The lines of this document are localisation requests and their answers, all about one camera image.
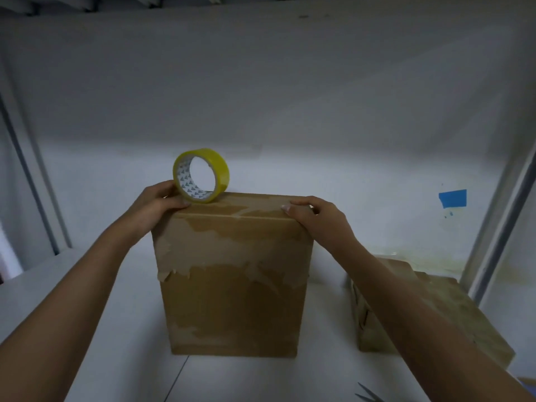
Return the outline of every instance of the yellow tape roll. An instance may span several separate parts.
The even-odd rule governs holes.
[[[209,164],[214,172],[214,190],[199,188],[192,179],[190,164],[192,159],[199,157]],[[213,201],[229,186],[229,168],[224,159],[210,148],[194,149],[178,156],[173,164],[173,179],[179,192],[191,202],[208,203]]]

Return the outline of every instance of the right hand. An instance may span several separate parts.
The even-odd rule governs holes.
[[[333,203],[315,196],[292,200],[291,203],[283,205],[281,209],[303,225],[331,255],[357,243],[346,216]]]

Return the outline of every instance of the blue tape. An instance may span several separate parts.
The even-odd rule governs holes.
[[[439,200],[441,200],[444,209],[448,207],[466,207],[467,189],[440,193]]]

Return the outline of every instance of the white table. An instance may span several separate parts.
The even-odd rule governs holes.
[[[0,285],[0,340],[80,258],[69,250]],[[398,356],[360,353],[347,290],[309,284],[298,357],[171,355],[153,258],[125,259],[67,401],[428,401]]]

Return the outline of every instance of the brown cardboard box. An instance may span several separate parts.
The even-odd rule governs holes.
[[[456,279],[413,272],[411,266],[403,261],[386,258],[379,260],[415,290],[433,310],[458,327],[481,351],[501,367],[508,367],[515,352],[461,289]],[[398,353],[355,284],[351,283],[351,288],[359,350]]]
[[[174,354],[296,356],[313,241],[290,199],[223,193],[153,230]]]

